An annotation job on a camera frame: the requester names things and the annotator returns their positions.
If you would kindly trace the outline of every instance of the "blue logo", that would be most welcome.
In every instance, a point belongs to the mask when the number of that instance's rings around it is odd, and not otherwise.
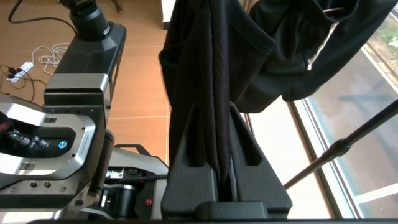
[[[67,143],[66,141],[61,141],[61,142],[58,144],[58,148],[59,148],[59,149],[65,149],[67,146],[68,146],[68,143]]]

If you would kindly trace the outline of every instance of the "glass window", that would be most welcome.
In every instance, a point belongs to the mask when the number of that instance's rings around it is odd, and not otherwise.
[[[328,146],[398,99],[398,7],[338,74],[305,99]],[[398,116],[336,159],[363,218],[398,218]]]

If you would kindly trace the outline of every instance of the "bolt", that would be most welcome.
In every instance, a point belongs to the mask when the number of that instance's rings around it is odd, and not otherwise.
[[[152,199],[150,199],[150,198],[147,198],[147,199],[145,199],[145,205],[152,205]]]
[[[84,204],[84,201],[83,200],[77,200],[76,202],[75,202],[75,205],[76,206],[82,206]]]

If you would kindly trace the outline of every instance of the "white power strip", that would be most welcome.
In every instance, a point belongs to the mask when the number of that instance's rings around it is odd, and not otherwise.
[[[32,69],[34,64],[32,62],[25,62],[21,67],[22,71],[15,74],[14,78],[8,78],[11,83],[16,83],[20,78],[22,78],[30,69]]]

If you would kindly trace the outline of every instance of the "wooden leg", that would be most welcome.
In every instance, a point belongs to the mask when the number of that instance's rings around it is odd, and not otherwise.
[[[118,11],[118,13],[123,13],[123,9],[122,7],[120,7],[118,0],[112,0],[112,3],[114,4],[116,10]]]

